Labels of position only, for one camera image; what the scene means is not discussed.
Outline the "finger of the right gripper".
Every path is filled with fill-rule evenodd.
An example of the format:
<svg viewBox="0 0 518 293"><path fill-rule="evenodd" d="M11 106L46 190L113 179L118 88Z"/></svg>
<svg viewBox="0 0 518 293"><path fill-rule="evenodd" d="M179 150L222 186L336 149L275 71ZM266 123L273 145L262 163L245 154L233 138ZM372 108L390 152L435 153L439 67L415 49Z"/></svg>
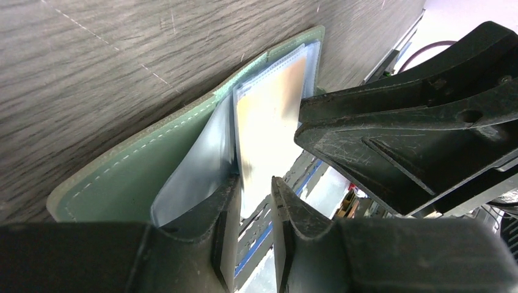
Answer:
<svg viewBox="0 0 518 293"><path fill-rule="evenodd" d="M517 34L487 21L394 76L303 100L294 135L398 216L462 215L517 189Z"/></svg>

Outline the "green card holder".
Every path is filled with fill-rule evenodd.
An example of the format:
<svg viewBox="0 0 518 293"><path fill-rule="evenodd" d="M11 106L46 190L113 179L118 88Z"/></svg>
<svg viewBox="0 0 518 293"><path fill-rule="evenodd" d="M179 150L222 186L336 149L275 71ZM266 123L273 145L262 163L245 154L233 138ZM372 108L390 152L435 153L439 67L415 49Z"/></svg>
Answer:
<svg viewBox="0 0 518 293"><path fill-rule="evenodd" d="M57 222L149 222L150 207L205 127L243 79L301 45L324 40L317 25L261 53L194 101L106 151L59 184L46 208Z"/></svg>

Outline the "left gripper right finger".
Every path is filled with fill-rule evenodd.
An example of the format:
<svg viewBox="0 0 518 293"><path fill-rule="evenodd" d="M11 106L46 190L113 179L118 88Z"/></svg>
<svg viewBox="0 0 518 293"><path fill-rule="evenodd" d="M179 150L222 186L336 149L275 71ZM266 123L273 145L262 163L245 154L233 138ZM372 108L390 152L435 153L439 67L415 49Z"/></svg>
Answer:
<svg viewBox="0 0 518 293"><path fill-rule="evenodd" d="M271 181L278 292L516 292L517 264L470 219L331 220Z"/></svg>

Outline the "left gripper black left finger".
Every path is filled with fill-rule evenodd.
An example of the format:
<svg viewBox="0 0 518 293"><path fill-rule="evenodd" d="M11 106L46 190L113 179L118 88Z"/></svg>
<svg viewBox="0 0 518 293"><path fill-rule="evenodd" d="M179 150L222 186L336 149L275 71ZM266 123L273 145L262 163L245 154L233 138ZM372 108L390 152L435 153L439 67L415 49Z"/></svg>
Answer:
<svg viewBox="0 0 518 293"><path fill-rule="evenodd" d="M1 227L2 292L231 292L240 181L157 228L139 222Z"/></svg>

